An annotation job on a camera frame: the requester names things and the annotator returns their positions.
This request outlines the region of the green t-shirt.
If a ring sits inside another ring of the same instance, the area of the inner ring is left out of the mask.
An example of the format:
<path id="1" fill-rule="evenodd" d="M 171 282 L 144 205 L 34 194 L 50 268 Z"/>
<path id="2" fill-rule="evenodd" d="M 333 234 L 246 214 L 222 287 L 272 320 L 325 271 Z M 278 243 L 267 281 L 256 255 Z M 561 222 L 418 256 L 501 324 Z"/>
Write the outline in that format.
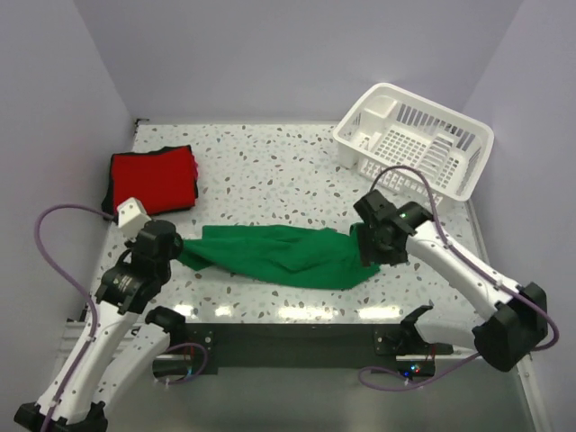
<path id="1" fill-rule="evenodd" d="M 186 239 L 178 261 L 194 271 L 215 266 L 263 283 L 350 290 L 380 273 L 365 266 L 356 236 L 286 225 L 206 225 Z"/>

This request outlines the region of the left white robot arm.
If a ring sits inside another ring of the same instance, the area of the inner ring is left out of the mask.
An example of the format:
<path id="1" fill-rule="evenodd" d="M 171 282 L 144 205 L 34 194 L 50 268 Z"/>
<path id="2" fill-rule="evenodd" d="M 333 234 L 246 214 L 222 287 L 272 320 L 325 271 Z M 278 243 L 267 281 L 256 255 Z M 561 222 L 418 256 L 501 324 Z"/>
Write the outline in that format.
<path id="1" fill-rule="evenodd" d="M 185 317 L 163 306 L 147 310 L 171 276 L 171 261 L 183 249 L 176 226 L 149 220 L 116 264 L 106 271 L 94 317 L 50 387 L 24 403 L 14 422 L 29 431 L 105 431 L 114 402 L 164 351 L 186 342 Z"/>

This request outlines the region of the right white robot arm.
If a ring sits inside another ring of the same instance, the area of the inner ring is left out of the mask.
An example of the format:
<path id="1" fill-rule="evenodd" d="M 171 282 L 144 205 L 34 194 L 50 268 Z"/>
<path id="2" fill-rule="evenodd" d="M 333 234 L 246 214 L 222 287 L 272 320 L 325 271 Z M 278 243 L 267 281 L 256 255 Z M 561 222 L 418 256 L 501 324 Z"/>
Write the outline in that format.
<path id="1" fill-rule="evenodd" d="M 548 335 L 547 298 L 536 283 L 521 285 L 495 271 L 448 235 L 437 211 L 417 202 L 401 207 L 372 190 L 354 205 L 361 223 L 353 229 L 364 265 L 396 266 L 415 257 L 456 289 L 477 314 L 471 324 L 424 320 L 431 306 L 411 312 L 400 341 L 413 353 L 431 344 L 476 350 L 493 368 L 510 371 Z"/>

